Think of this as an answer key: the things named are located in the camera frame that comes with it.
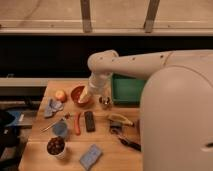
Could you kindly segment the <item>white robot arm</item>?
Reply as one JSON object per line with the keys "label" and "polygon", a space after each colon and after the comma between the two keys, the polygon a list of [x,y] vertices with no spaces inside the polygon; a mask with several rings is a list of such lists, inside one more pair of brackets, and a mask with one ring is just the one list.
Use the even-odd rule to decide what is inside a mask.
{"label": "white robot arm", "polygon": [[213,50],[172,50],[88,58],[87,94],[115,73],[144,79],[140,97],[143,171],[213,171]]}

